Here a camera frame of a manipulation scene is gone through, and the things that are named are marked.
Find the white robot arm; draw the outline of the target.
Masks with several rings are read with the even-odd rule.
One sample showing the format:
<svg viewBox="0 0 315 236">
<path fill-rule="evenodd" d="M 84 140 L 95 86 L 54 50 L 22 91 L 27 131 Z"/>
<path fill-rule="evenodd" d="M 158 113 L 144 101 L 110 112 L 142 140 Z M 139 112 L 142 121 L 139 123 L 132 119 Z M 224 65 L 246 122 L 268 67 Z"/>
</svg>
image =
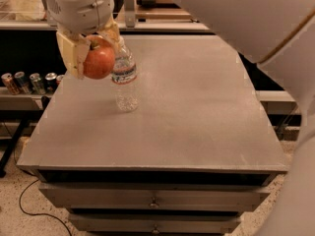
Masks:
<svg viewBox="0 0 315 236">
<path fill-rule="evenodd" d="M 315 0 L 172 0 L 287 92 L 301 113 L 290 169 L 254 236 L 314 236 Z"/>
</svg>

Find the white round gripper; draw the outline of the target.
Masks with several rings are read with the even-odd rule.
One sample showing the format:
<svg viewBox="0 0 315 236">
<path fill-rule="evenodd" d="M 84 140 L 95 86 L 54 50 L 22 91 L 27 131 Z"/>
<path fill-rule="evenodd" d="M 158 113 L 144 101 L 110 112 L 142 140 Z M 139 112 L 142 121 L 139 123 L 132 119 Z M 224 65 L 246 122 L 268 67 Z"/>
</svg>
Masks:
<svg viewBox="0 0 315 236">
<path fill-rule="evenodd" d="M 119 26 L 111 16 L 114 0 L 45 1 L 52 19 L 69 30 L 59 30 L 56 37 L 63 63 L 76 79 L 84 78 L 84 62 L 91 46 L 91 42 L 78 33 L 96 32 L 102 46 L 111 47 L 116 54 L 119 53 Z"/>
</svg>

